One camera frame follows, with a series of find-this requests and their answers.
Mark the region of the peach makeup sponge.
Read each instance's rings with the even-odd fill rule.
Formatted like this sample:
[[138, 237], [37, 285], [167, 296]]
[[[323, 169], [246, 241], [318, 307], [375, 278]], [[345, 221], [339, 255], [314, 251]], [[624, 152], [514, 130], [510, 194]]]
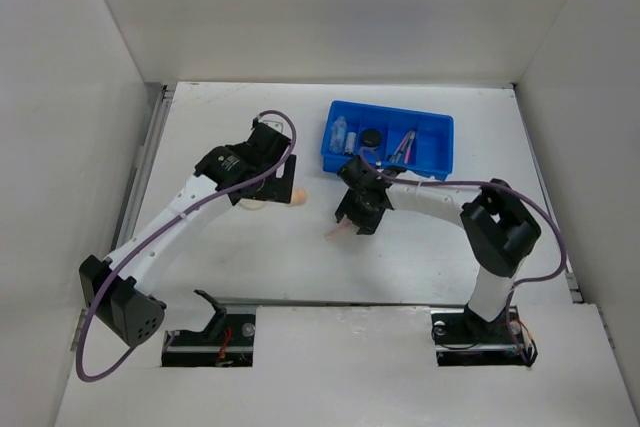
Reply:
[[304, 188], [295, 188], [292, 191], [289, 205], [291, 207], [302, 206], [307, 202], [307, 199], [308, 199], [308, 195]]

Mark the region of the round beige powder puff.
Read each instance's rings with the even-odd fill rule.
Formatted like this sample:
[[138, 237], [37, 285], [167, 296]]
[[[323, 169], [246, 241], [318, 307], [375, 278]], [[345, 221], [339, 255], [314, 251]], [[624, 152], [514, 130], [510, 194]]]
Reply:
[[265, 201], [259, 201], [254, 199], [241, 199], [239, 206], [248, 211], [257, 211], [267, 206]]

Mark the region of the clear bottle black cap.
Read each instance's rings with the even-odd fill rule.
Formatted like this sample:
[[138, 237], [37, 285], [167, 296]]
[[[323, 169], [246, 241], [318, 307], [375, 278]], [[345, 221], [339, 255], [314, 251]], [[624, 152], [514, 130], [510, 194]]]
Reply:
[[347, 134], [344, 144], [343, 154], [345, 156], [353, 156], [355, 153], [355, 147], [357, 142], [357, 133], [355, 131], [351, 131]]

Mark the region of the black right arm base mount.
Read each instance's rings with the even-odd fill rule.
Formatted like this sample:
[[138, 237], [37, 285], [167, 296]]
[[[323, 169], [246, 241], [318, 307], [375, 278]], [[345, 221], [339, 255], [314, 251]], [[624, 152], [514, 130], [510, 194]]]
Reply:
[[532, 367], [537, 360], [537, 344], [516, 307], [490, 323], [465, 309], [435, 309], [431, 321], [439, 367]]

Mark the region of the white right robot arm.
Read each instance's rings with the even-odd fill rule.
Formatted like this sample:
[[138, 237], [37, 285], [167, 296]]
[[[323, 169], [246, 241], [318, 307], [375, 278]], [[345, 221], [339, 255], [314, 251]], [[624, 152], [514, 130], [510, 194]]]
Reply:
[[392, 168], [370, 171], [359, 157], [338, 170], [347, 191], [335, 211], [337, 222], [348, 219], [359, 235], [376, 232], [386, 211], [406, 211], [449, 222], [461, 228], [479, 264], [476, 283], [464, 307], [463, 328], [477, 341], [487, 340], [500, 326], [516, 273], [541, 236], [541, 228], [521, 200], [499, 179], [462, 203], [435, 188], [410, 186]]

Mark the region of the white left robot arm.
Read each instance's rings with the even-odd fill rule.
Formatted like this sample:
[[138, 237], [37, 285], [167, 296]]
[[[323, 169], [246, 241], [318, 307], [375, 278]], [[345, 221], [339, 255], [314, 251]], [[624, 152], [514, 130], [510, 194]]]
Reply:
[[166, 304], [153, 290], [173, 261], [214, 219], [242, 199], [288, 203], [296, 157], [292, 140], [255, 122], [249, 138], [208, 152], [185, 186], [143, 230], [104, 259], [79, 267], [87, 306], [127, 346], [146, 342], [161, 326]]

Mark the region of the thin pink brush black tip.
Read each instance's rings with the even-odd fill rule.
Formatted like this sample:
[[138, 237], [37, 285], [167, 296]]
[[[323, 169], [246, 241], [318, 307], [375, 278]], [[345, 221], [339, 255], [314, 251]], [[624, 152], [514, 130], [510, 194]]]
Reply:
[[395, 151], [387, 157], [387, 161], [391, 163], [400, 162], [404, 156], [404, 151], [406, 149], [406, 143], [401, 143]]

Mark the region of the grey makeup pen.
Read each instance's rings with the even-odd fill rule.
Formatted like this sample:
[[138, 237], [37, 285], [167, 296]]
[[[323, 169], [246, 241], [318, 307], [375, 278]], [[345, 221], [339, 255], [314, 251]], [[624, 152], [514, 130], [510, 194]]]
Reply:
[[400, 142], [393, 155], [390, 157], [392, 163], [407, 164], [410, 159], [412, 146], [415, 140], [416, 132], [409, 131]]

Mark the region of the black round compact jar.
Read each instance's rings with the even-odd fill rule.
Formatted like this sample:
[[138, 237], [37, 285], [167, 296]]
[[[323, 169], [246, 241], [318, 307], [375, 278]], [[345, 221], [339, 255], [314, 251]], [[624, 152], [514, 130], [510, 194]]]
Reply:
[[364, 129], [360, 134], [360, 143], [363, 147], [377, 149], [384, 140], [383, 133], [375, 128]]

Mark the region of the beige pink pencil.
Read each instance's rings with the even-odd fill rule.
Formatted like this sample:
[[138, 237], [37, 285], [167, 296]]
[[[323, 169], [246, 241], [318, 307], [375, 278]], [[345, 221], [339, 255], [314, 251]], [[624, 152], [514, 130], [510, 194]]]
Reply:
[[327, 241], [331, 241], [333, 239], [335, 239], [336, 237], [339, 237], [340, 235], [346, 233], [349, 231], [351, 225], [347, 225], [347, 224], [338, 224], [336, 227], [334, 227], [331, 231], [329, 231], [324, 238]]

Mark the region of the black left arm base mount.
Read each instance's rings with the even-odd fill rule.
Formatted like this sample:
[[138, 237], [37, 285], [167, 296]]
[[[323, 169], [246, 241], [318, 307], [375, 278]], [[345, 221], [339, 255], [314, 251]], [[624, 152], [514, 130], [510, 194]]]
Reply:
[[253, 366], [257, 307], [222, 304], [195, 289], [213, 309], [201, 330], [167, 331], [161, 352], [164, 368], [248, 368]]

